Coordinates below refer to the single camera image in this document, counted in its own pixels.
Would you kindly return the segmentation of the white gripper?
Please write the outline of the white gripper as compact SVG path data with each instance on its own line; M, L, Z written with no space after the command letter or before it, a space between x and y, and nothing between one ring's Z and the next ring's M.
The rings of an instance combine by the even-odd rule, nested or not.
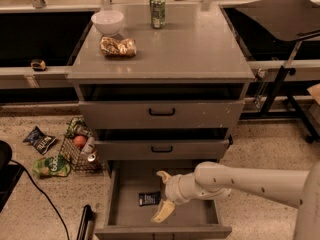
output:
M157 212L151 218L153 223L164 222L175 210L175 205L188 203L190 200L197 199L200 187L195 181L193 173L178 174L171 176L166 171L156 173L165 184L165 195L169 200L161 200Z

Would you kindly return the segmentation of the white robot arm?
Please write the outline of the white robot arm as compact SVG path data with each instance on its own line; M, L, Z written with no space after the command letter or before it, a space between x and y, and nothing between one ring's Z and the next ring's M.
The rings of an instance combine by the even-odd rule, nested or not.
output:
M320 240L320 163L308 171L235 168L202 162L185 175L158 171L165 185L154 223L165 221L178 205L215 200L237 189L298 210L293 240Z

